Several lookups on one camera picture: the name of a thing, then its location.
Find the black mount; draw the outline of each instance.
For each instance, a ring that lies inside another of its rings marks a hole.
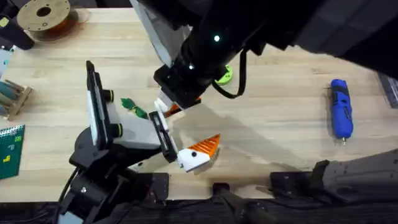
[[[93,114],[97,128],[93,142],[91,128],[83,130],[76,139],[75,152],[69,163],[79,171],[72,180],[70,190],[61,202],[60,214],[72,212],[83,223],[93,223],[108,217],[116,205],[124,202],[156,202],[165,200],[169,194],[167,173],[139,174],[129,166],[148,159],[161,149],[147,150],[126,148],[113,143],[112,125],[99,73],[87,61],[87,88],[91,94]]]

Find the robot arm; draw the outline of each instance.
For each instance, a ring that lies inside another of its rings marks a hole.
[[[266,44],[282,50],[299,45],[390,76],[397,74],[389,56],[397,50],[393,41],[398,37],[394,31],[398,7],[391,7],[397,4],[394,1],[138,2],[172,30],[192,27],[179,52],[170,54],[170,63],[154,75],[162,91],[181,108],[192,106],[211,84],[228,98],[243,94],[244,82],[237,95],[230,95],[214,81],[223,76],[224,66],[240,51],[239,72],[244,80],[244,54],[251,50],[261,55]]]

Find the wooden stand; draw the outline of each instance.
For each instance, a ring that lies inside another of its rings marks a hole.
[[[4,119],[10,121],[15,117],[15,115],[19,114],[21,107],[28,98],[29,93],[32,91],[32,88],[29,86],[20,86],[10,80],[5,80],[5,82],[3,83],[6,84],[9,88],[13,89],[17,95],[17,100],[12,101],[12,106],[3,105],[3,107],[8,110],[8,114],[4,116]]]

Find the blue tool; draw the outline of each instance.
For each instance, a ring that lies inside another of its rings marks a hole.
[[[339,79],[332,80],[330,86],[333,98],[333,130],[336,138],[342,139],[345,145],[354,129],[348,86],[344,80]]]

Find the wooden table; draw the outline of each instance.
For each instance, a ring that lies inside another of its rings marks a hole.
[[[130,97],[154,110],[152,76],[161,63],[133,9],[90,9],[90,18],[68,37],[17,50],[3,78],[34,91],[15,121],[0,123],[26,124],[21,169],[0,180],[1,202],[58,199],[73,170],[68,159],[75,139],[88,126],[86,60],[116,99]],[[231,65],[235,77],[225,88],[236,91],[238,60]],[[345,79],[351,93],[354,134],[346,146],[336,144],[330,128],[326,88],[334,78]],[[170,174],[169,198],[207,198],[213,182],[230,183],[242,197],[271,197],[272,171],[310,170],[323,159],[350,160],[398,146],[398,111],[390,109],[374,72],[298,48],[249,54],[244,96],[229,100],[210,87],[202,98],[169,124],[180,147],[221,133],[215,161],[187,174],[162,155],[142,166]]]

